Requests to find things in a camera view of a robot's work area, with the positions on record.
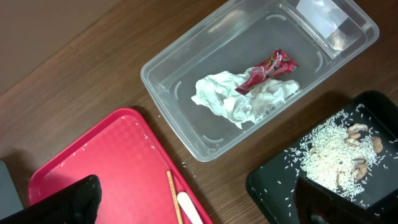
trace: gray surface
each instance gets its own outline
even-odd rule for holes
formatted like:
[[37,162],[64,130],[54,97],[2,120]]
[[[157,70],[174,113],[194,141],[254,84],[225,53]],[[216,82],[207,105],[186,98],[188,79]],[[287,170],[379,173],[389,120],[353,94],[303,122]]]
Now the gray surface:
[[0,219],[21,211],[24,207],[12,183],[5,163],[0,160]]

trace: black tray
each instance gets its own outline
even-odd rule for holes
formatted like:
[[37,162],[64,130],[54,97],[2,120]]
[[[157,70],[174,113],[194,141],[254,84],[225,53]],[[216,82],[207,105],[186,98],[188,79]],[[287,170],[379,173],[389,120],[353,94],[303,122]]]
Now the black tray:
[[[355,109],[360,103],[365,107],[359,108],[360,112],[356,112]],[[384,149],[377,156],[386,156],[379,166],[372,166],[373,176],[366,174],[368,180],[364,185],[365,191],[355,196],[356,201],[353,203],[370,212],[383,215],[389,211],[389,208],[392,208],[392,205],[389,206],[384,202],[391,201],[389,200],[391,197],[394,197],[396,201],[398,195],[398,175],[396,174],[398,159],[393,159],[398,156],[398,142],[390,143],[390,141],[395,141],[398,136],[398,107],[382,93],[366,91],[343,109],[348,113],[353,112],[353,115],[350,116],[353,121],[349,121],[347,125],[367,124],[369,127],[373,127],[373,136],[379,136],[382,139]],[[340,124],[341,121],[337,119],[335,122]],[[301,139],[288,148],[297,147],[299,149]],[[288,169],[285,169],[285,166],[289,164],[284,157],[288,154],[291,154],[290,150],[289,153],[282,151],[271,161],[251,172],[246,179],[247,192],[270,223],[299,223],[291,191],[298,178],[295,169],[300,170],[300,175],[305,175],[305,172],[300,168],[300,161],[293,163],[293,167],[289,166]],[[383,168],[383,164],[388,166],[388,169]]]

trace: black object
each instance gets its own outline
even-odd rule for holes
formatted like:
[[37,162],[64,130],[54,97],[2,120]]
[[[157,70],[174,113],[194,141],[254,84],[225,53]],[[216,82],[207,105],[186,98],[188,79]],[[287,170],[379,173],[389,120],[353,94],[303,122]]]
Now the black object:
[[297,180],[294,202],[301,224],[386,223],[380,217],[367,212],[306,177],[299,177]]
[[[360,103],[365,108],[360,108],[360,112],[357,112],[356,108]],[[354,198],[356,200],[350,203],[366,209],[370,214],[379,214],[387,222],[398,223],[398,216],[392,215],[394,212],[398,212],[396,210],[398,203],[398,175],[396,175],[398,159],[393,159],[398,156],[398,142],[390,143],[390,141],[395,141],[398,136],[398,107],[382,93],[366,91],[344,107],[344,111],[353,113],[349,117],[353,120],[349,120],[347,126],[362,123],[373,127],[373,135],[379,136],[384,146],[384,150],[378,156],[385,156],[379,166],[373,166],[372,171],[366,174],[368,181],[365,185],[365,191],[357,195]],[[337,119],[335,122],[341,124],[344,121]],[[301,139],[289,148],[300,149]],[[290,166],[288,161],[292,161],[294,157],[291,157],[290,150],[287,150],[289,153],[281,152],[275,158],[251,172],[246,179],[247,192],[270,223],[300,223],[294,206],[293,194],[298,179],[296,176],[297,170],[299,170],[301,177],[305,176],[305,173],[300,168],[300,161],[292,163],[293,166]],[[388,169],[383,168],[383,164],[387,165]],[[333,192],[330,193],[333,197],[339,197]]]
[[101,196],[99,178],[89,175],[0,224],[94,224]]

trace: rice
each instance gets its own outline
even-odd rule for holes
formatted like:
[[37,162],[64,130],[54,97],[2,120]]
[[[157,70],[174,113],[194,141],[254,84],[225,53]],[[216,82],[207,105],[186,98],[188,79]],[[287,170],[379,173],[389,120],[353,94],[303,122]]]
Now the rice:
[[376,153],[373,151],[370,136],[360,139],[358,146],[345,143],[348,138],[347,128],[335,123],[336,118],[342,116],[348,116],[348,113],[340,111],[314,128],[313,137],[308,143],[316,149],[316,153],[304,153],[301,167],[307,172],[309,179],[335,193],[339,189],[337,183],[339,176],[342,192],[338,194],[343,197],[354,197],[363,192],[364,188],[361,184],[355,184],[358,171],[354,169],[353,159],[366,159],[367,165],[371,165],[376,163]]

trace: mushroom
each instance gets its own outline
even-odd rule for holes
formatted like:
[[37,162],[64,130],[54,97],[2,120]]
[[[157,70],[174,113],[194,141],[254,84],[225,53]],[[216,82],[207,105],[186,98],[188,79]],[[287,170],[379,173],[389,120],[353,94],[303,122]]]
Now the mushroom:
[[347,129],[347,133],[349,136],[357,133],[358,131],[367,131],[368,126],[366,124],[354,124]]
[[362,158],[353,159],[353,161],[356,162],[357,164],[365,164],[366,163],[366,159],[362,159]]
[[356,174],[356,179],[359,180],[362,177],[364,177],[365,174],[367,173],[368,165],[366,165],[366,164],[357,164],[355,166],[355,169],[358,171],[358,173]]
[[314,147],[312,147],[312,148],[309,150],[309,153],[310,153],[310,155],[314,155],[315,153],[317,153],[317,149],[315,149]]
[[340,190],[343,190],[343,187],[340,185],[340,174],[344,174],[344,173],[345,173],[344,171],[340,171],[339,173],[337,173],[337,187]]
[[352,134],[352,135],[350,135],[348,137],[351,138],[351,139],[358,139],[359,137],[361,137],[361,134],[360,133],[354,133],[354,134]]
[[383,151],[383,144],[381,143],[381,138],[373,136],[372,141],[373,141],[373,151],[375,153],[380,153],[381,151]]
[[353,146],[353,147],[358,147],[359,146],[359,142],[356,139],[352,139],[352,138],[348,138],[346,139],[345,143],[349,146]]

